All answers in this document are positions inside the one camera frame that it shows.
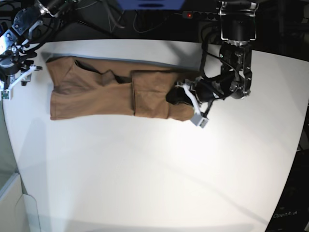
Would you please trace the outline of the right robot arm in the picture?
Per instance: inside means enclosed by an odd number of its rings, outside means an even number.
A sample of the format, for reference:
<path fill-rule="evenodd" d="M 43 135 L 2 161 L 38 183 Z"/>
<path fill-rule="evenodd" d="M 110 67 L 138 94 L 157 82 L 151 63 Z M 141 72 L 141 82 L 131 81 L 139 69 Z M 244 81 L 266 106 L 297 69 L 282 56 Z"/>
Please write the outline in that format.
<path fill-rule="evenodd" d="M 14 17 L 13 24 L 0 35 L 0 92 L 9 92 L 19 81 L 25 82 L 27 76 L 40 71 L 32 63 L 44 42 L 27 50 L 33 41 L 34 30 L 43 25 L 43 17 L 53 19 L 69 11 L 76 0 L 36 0 L 31 7 L 21 9 Z"/>

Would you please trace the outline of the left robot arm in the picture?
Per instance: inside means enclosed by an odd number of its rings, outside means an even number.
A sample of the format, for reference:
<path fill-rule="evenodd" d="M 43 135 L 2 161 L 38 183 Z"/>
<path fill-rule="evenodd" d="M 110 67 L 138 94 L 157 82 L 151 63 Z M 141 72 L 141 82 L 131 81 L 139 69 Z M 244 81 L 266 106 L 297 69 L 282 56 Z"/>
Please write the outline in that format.
<path fill-rule="evenodd" d="M 208 107 L 201 115 L 206 117 L 216 100 L 228 97 L 242 99 L 251 92 L 252 46 L 256 40 L 255 15 L 259 3 L 256 0 L 219 0 L 218 16 L 222 46 L 219 55 L 208 51 L 211 31 L 202 35 L 202 57 L 199 67 L 200 77 L 194 81 L 180 81 L 166 95 L 167 102 L 176 105 L 185 103 L 200 111 L 200 106 Z M 215 77 L 205 74 L 206 58 L 210 56 L 221 62 L 221 73 Z"/>

